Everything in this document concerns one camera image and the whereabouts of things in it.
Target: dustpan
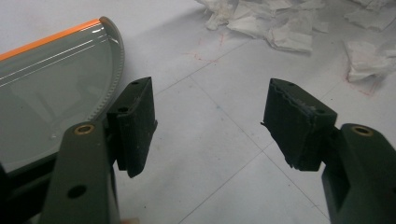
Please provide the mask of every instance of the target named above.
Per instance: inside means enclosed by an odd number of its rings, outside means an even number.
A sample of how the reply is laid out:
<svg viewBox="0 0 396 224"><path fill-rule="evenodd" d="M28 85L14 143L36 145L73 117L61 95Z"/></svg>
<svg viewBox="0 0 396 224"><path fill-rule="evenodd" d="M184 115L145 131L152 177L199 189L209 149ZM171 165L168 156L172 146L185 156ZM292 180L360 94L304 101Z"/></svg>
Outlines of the dustpan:
<svg viewBox="0 0 396 224"><path fill-rule="evenodd" d="M0 55L0 162L7 172L55 153L70 126L96 119L119 83L123 44L108 18Z"/></svg>

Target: table surface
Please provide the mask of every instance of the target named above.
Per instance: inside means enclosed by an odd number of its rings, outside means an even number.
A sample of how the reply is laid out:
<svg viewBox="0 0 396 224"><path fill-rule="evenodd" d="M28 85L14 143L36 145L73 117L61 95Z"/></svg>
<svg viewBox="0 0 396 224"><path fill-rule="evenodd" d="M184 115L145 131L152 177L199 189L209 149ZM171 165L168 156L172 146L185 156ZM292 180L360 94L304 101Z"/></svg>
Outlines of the table surface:
<svg viewBox="0 0 396 224"><path fill-rule="evenodd" d="M348 23L356 8L327 2L318 14L328 34L313 33L313 52L272 49L266 41L221 26L193 0L3 1L0 52L101 16L120 29L127 83L152 77L156 116L144 172L117 172L122 218L141 223L329 223L321 171L285 163L260 125L271 77L304 88L338 113L337 127L359 123L396 146L396 76L348 83L345 41L380 45L396 22L378 33Z"/></svg>

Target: orange edge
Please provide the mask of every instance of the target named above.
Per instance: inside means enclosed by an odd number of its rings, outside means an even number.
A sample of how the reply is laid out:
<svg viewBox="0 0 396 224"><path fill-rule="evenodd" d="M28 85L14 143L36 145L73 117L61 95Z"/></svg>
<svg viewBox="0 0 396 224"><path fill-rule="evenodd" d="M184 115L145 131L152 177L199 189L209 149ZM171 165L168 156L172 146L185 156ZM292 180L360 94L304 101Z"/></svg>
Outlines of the orange edge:
<svg viewBox="0 0 396 224"><path fill-rule="evenodd" d="M10 58L10 57L13 57L13 56L15 56L17 54L24 53L25 51L27 51L29 49L34 49L34 48L40 47L40 46L45 45L45 44L47 44L47 43L49 43L51 41L60 39L60 38L62 38L64 36L66 36L66 35L71 35L71 34L73 34L75 32L78 32L80 30L86 29L86 28L88 28L90 26L93 26L93 25L96 25L98 23L100 23L100 21L98 19L87 21L87 22L84 22L84 23L82 23L80 25L72 27L70 29L61 31L58 34L50 35L50 36L44 37L42 39L39 39L39 40L37 40L35 42L32 42L30 44L27 44L25 46L22 46L20 48L10 50L9 52L6 52L4 54L0 54L0 61L3 61L3 60L5 60L7 58Z"/></svg>

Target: black plastic part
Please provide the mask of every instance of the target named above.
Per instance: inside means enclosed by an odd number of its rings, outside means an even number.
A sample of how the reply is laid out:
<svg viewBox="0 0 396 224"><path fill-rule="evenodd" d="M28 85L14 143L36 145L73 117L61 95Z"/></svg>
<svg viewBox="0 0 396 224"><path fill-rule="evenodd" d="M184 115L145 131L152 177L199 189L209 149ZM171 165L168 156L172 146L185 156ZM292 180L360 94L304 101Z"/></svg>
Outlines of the black plastic part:
<svg viewBox="0 0 396 224"><path fill-rule="evenodd" d="M120 223L102 122L64 133L39 223Z"/></svg>
<svg viewBox="0 0 396 224"><path fill-rule="evenodd" d="M119 169L127 170L129 177L139 175L157 128L151 77L130 83L108 110L107 121Z"/></svg>
<svg viewBox="0 0 396 224"><path fill-rule="evenodd" d="M336 118L333 110L297 85L271 79L263 125L291 167L318 170L320 144L332 132Z"/></svg>
<svg viewBox="0 0 396 224"><path fill-rule="evenodd" d="M346 175L328 165L322 176L332 223L396 223L395 149L381 133L357 124L343 125L338 135L335 149Z"/></svg>
<svg viewBox="0 0 396 224"><path fill-rule="evenodd" d="M55 159L52 154L2 178L1 185L8 189L0 203L0 223L22 223L41 212Z"/></svg>

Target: orange strip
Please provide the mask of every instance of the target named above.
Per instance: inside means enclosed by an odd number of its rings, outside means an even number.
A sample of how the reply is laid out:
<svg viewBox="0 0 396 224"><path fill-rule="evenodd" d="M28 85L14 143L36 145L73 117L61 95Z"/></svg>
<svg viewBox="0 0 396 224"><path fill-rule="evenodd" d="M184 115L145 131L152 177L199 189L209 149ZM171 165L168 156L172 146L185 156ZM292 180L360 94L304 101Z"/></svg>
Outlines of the orange strip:
<svg viewBox="0 0 396 224"><path fill-rule="evenodd" d="M66 35L71 35L71 34L73 34L75 32L78 32L80 30L83 30L85 28L88 28L88 27L93 26L93 25L98 24L98 23L100 23L100 21L97 20L97 19L91 20L91 21L87 21L87 22L84 22L84 23L82 23L80 25L77 25L77 26L75 26L73 28L61 31L58 34L47 36L45 38L39 39L39 40L37 40L35 42L32 42L32 43L27 44L25 46L22 46L20 48L13 49L13 50L11 50L9 52L6 52L4 54L0 54L0 61L3 61L3 60L5 60L7 58L10 58L10 57L13 57L13 56L15 56L17 54L24 53L25 51L27 51L29 49L34 49L34 48L40 47L40 46L45 45L45 44L47 44L47 43L49 43L51 41L57 40L59 38L62 38L64 36L66 36Z"/></svg>

